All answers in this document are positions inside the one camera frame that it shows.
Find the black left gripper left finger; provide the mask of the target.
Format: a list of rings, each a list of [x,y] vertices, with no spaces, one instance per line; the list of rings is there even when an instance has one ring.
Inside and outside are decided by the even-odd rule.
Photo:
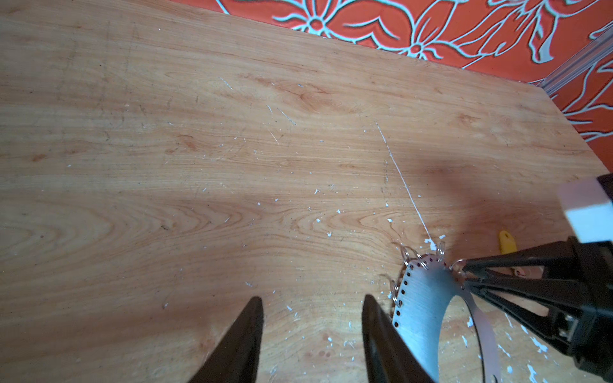
[[[255,382],[263,325],[263,301],[255,296],[188,382]]]

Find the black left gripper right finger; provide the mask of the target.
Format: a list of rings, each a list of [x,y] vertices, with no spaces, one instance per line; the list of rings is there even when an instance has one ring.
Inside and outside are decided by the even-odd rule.
[[[372,295],[362,306],[362,339],[368,382],[433,382]]]

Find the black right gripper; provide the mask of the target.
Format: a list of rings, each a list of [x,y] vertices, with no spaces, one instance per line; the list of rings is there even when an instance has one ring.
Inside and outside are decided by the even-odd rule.
[[[544,278],[485,278],[495,267],[542,267]],[[576,238],[507,255],[469,259],[461,267],[470,292],[516,319],[549,346],[572,354],[576,366],[612,379],[612,241],[582,244]],[[579,284],[588,298],[579,304]]]

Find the yellow key tag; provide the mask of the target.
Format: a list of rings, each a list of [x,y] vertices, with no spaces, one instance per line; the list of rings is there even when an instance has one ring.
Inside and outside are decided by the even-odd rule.
[[[518,251],[517,243],[508,231],[500,231],[498,234],[501,255],[508,255]]]

